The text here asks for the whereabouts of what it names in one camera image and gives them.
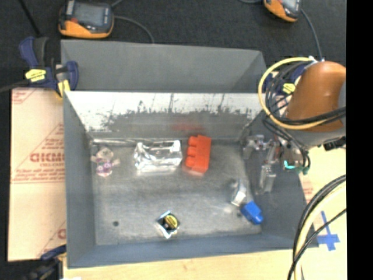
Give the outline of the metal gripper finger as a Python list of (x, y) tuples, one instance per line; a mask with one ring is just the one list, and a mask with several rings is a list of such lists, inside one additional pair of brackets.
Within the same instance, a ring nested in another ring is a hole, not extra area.
[(254, 151), (266, 151), (266, 160), (273, 160), (275, 157), (276, 143), (274, 139), (265, 141), (264, 135), (251, 135), (244, 139), (242, 155), (249, 159)]
[(275, 151), (275, 146), (270, 147), (267, 151), (266, 157), (262, 162), (258, 184), (259, 194), (272, 192), (273, 184), (276, 178), (276, 173), (272, 169), (272, 166), (276, 163)]

